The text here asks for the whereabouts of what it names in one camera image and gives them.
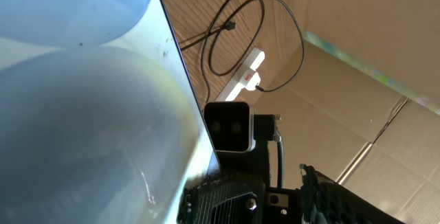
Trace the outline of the blue screen Galaxy smartphone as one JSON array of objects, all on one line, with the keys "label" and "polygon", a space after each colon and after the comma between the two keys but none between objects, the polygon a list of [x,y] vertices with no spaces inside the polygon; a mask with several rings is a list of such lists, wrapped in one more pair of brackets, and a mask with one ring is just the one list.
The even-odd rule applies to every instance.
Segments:
[{"label": "blue screen Galaxy smartphone", "polygon": [[164,0],[1,0],[1,222],[176,223],[218,170]]}]

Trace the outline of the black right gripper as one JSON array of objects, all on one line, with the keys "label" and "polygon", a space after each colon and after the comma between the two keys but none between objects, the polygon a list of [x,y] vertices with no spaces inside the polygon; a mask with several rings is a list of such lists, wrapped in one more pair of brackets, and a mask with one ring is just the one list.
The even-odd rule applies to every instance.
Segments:
[{"label": "black right gripper", "polygon": [[[185,189],[177,222],[181,224],[301,223],[300,192],[283,187],[284,147],[276,125],[278,115],[252,118],[254,148],[246,153],[218,152],[228,172],[200,186]],[[268,144],[277,147],[277,184],[270,185]]]}]

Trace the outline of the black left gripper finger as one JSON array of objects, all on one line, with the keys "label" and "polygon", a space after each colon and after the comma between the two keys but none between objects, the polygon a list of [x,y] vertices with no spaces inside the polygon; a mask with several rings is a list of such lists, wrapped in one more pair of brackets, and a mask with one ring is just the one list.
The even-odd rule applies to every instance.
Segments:
[{"label": "black left gripper finger", "polygon": [[313,166],[301,164],[300,169],[300,206],[303,223],[403,224],[318,172]]}]

